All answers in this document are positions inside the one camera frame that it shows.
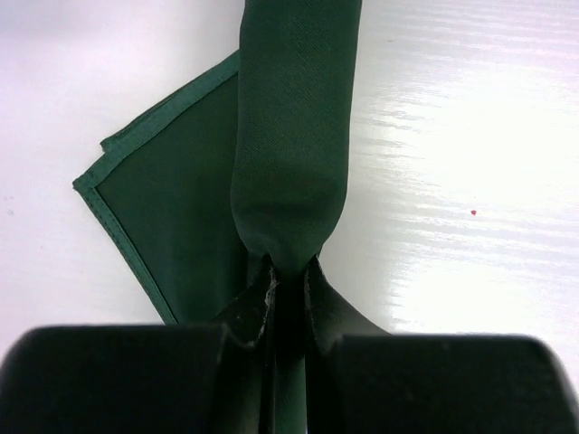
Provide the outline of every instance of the white table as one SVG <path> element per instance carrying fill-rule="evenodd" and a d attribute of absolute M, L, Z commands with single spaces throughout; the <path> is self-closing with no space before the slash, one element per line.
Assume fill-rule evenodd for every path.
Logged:
<path fill-rule="evenodd" d="M 0 354 L 159 321 L 71 181 L 236 49 L 242 7 L 0 0 Z M 365 0 L 351 137 L 334 286 L 395 332 L 538 336 L 579 385 L 579 5 Z"/>

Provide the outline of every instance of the wood grain surface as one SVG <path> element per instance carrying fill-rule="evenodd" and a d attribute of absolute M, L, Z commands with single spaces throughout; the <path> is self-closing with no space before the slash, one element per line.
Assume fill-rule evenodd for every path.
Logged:
<path fill-rule="evenodd" d="M 242 8 L 0 0 L 0 353 L 159 321 L 71 180 L 235 50 Z M 578 115 L 574 0 L 365 0 L 328 279 L 395 332 L 538 336 L 579 385 Z"/>

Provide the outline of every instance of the black object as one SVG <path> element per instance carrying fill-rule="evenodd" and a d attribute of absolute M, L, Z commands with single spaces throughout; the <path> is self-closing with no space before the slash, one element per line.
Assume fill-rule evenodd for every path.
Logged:
<path fill-rule="evenodd" d="M 276 377 L 304 355 L 312 434 L 579 432 L 538 341 L 387 335 L 314 259 L 292 283 L 265 263 L 208 324 L 30 332 L 0 371 L 0 433 L 272 433 Z"/>

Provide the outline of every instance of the green cloth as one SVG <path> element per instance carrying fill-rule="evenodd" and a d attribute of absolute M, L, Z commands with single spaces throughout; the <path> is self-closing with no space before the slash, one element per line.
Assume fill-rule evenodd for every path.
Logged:
<path fill-rule="evenodd" d="M 216 316 L 264 256 L 297 277 L 334 230 L 360 3 L 247 0 L 240 50 L 105 139 L 74 182 L 167 323 Z M 278 432 L 304 432 L 285 414 Z"/>

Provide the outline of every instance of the folded fabric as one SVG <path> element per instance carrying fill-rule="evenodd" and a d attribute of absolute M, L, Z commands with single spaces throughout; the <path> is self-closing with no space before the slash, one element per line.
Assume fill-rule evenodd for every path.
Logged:
<path fill-rule="evenodd" d="M 334 230 L 360 3 L 247 0 L 240 50 L 105 139 L 74 182 L 165 322 L 218 315 L 266 256 L 298 278 Z M 303 362 L 290 371 L 281 401 L 305 408 Z M 304 432 L 285 414 L 278 432 Z"/>

